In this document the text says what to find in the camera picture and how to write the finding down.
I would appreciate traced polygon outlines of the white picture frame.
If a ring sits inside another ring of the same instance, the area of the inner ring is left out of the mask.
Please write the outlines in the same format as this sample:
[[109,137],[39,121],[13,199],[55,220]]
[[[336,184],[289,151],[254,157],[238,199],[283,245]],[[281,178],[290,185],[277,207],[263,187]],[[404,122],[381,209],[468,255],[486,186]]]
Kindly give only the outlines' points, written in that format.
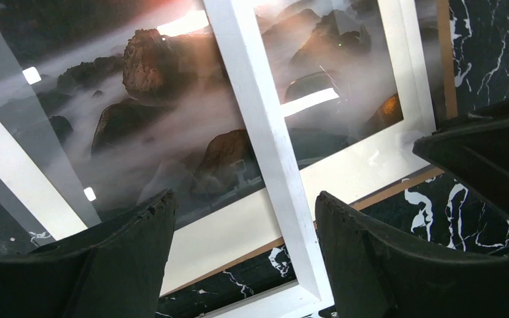
[[[209,313],[210,317],[301,317],[333,305],[308,199],[253,6],[206,1],[243,120],[252,140],[277,225],[297,279]],[[0,122],[0,180],[54,239],[88,225]]]

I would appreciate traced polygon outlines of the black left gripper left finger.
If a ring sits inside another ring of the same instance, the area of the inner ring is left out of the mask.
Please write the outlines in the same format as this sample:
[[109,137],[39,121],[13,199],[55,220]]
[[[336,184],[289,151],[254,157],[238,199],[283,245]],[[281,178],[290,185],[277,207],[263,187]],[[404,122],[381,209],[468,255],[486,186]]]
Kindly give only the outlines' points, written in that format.
[[0,317],[154,317],[176,210],[166,189],[68,238],[0,256]]

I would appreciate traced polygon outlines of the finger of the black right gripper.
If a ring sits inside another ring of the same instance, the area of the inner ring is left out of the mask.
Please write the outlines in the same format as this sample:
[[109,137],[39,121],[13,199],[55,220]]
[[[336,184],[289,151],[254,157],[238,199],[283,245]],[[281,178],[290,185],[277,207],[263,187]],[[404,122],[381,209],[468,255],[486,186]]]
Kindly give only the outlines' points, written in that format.
[[509,99],[443,122],[415,141],[412,152],[509,221]]

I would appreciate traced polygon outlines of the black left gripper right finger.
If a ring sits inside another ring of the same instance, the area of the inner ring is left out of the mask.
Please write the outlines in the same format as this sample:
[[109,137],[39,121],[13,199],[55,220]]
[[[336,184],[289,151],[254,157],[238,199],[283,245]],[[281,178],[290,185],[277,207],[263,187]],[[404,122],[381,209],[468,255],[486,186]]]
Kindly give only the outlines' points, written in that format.
[[340,317],[509,317],[509,256],[428,242],[326,191],[315,216]]

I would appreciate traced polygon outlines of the sunset photo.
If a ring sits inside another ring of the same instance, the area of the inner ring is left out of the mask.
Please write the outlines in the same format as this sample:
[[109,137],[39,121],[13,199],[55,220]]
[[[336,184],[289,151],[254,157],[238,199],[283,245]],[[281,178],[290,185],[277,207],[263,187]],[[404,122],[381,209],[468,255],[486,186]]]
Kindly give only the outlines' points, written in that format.
[[[253,1],[299,168],[403,120],[376,1]],[[0,122],[82,217],[264,187],[201,1],[0,1]]]

